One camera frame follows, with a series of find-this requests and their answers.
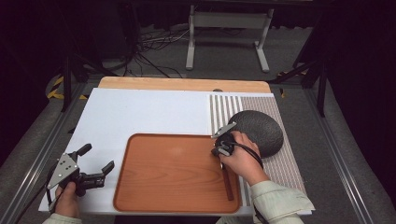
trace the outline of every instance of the white metal stand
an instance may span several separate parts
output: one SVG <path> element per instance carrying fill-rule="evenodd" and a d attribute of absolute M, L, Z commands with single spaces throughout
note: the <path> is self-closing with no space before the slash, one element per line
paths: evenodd
<path fill-rule="evenodd" d="M 257 55 L 259 56 L 262 71 L 268 73 L 270 71 L 268 62 L 265 58 L 262 47 L 265 37 L 268 34 L 268 28 L 271 24 L 274 10 L 269 9 L 267 14 L 247 14 L 247 13 L 222 13 L 222 12 L 196 12 L 195 7 L 190 9 L 190 42 L 187 52 L 186 69 L 192 70 L 194 64 L 195 27 L 226 27 L 226 28 L 245 28 L 245 29 L 261 29 L 262 36 L 260 41 L 255 42 Z"/>

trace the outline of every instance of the human hand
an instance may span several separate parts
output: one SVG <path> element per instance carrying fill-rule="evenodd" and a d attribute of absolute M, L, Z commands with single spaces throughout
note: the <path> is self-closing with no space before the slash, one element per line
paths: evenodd
<path fill-rule="evenodd" d="M 56 197 L 61 195 L 56 203 L 55 213 L 65 217 L 79 218 L 78 196 L 75 193 L 76 183 L 69 182 L 66 188 L 58 187 L 55 191 Z"/>
<path fill-rule="evenodd" d="M 252 143 L 245 133 L 231 132 L 235 142 L 253 149 L 260 156 L 259 148 Z M 219 154 L 221 162 L 228 165 L 236 174 L 246 179 L 250 186 L 264 180 L 269 180 L 268 175 L 259 163 L 241 147 L 235 146 L 231 156 Z"/>

